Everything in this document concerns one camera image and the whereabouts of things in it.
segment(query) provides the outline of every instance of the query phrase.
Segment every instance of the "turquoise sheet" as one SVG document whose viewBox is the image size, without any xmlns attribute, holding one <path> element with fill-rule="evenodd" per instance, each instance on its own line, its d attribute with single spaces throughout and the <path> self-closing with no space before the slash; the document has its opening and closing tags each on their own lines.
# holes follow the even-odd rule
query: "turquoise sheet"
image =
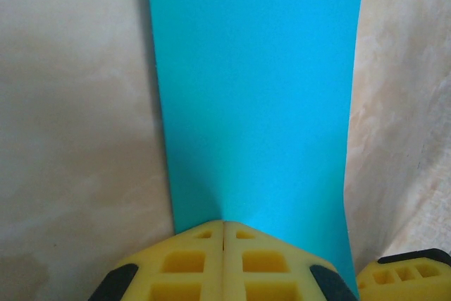
<svg viewBox="0 0 451 301">
<path fill-rule="evenodd" d="M 175 229 L 241 221 L 332 263 L 360 0 L 151 0 Z"/>
</svg>

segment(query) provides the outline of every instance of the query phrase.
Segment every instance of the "marble-patterned backdrop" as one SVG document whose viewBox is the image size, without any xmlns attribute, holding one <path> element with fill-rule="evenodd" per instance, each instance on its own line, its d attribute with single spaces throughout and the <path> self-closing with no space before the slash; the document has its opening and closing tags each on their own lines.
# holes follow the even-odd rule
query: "marble-patterned backdrop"
<svg viewBox="0 0 451 301">
<path fill-rule="evenodd" d="M 358 269 L 451 249 L 451 3 L 363 0 L 346 203 Z M 172 233 L 147 0 L 0 0 L 0 300 L 86 300 Z"/>
</svg>

